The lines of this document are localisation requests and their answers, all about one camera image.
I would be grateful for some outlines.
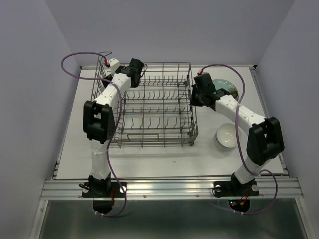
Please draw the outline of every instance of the white bowl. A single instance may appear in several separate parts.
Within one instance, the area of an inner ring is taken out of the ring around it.
[[[220,126],[214,137],[215,144],[221,149],[232,149],[237,146],[236,130],[233,123],[225,123]]]

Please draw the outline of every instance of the white platform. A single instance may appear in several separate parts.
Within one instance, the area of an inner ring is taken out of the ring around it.
[[[200,68],[192,68],[193,76]],[[263,110],[248,67],[237,67],[246,83],[243,104],[263,115]],[[242,93],[238,76],[227,68],[209,68],[212,79],[226,79]],[[93,77],[94,70],[82,70],[81,76]],[[83,132],[83,104],[90,100],[93,81],[80,80],[63,146],[57,179],[85,179],[91,169],[90,147]],[[195,145],[187,147],[111,148],[111,164],[118,177],[172,177],[231,175],[241,165],[238,148],[231,152],[220,150],[213,136],[220,125],[231,122],[210,108],[196,108],[199,135]],[[242,148],[247,136],[242,131]],[[265,167],[273,173],[283,173],[278,157]]]

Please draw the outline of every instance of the dish rack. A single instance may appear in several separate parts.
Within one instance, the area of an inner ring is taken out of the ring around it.
[[[110,74],[99,57],[95,77]],[[191,64],[146,63],[140,85],[122,95],[122,115],[112,147],[191,146],[198,135],[196,109],[190,105]],[[104,90],[95,80],[91,100]],[[113,110],[115,120],[119,107]]]

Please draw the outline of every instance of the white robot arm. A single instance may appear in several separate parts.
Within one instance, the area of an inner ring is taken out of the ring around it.
[[[191,104],[207,106],[225,115],[235,122],[238,102],[224,89],[216,90],[209,74],[194,77]],[[243,105],[239,106],[238,126],[248,135],[245,165],[241,165],[231,176],[231,181],[214,182],[219,186],[215,190],[216,197],[241,196],[249,191],[250,196],[258,196],[259,192],[251,190],[256,184],[255,176],[270,161],[284,149],[284,141],[279,121],[260,116]]]
[[[115,85],[121,95],[130,87],[137,87],[144,64],[132,59],[129,66],[124,67],[117,59],[111,59],[108,66],[111,74],[106,79],[112,80],[112,84],[104,83],[105,90],[93,101],[84,104],[83,130],[91,146],[92,168],[88,182],[81,187],[88,197],[106,197],[111,189],[111,173],[106,153],[116,130],[113,109],[118,104],[119,93]]]

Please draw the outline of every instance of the gray wall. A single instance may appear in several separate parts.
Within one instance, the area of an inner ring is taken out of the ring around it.
[[[297,0],[257,68],[270,114],[281,121],[285,162],[292,176],[300,180],[316,226],[319,225],[318,11],[318,0]]]
[[[293,0],[46,0],[70,49],[121,61],[258,64]],[[78,57],[80,65],[96,64]]]
[[[26,239],[77,80],[60,69],[70,49],[44,0],[1,1],[0,33],[0,238]]]

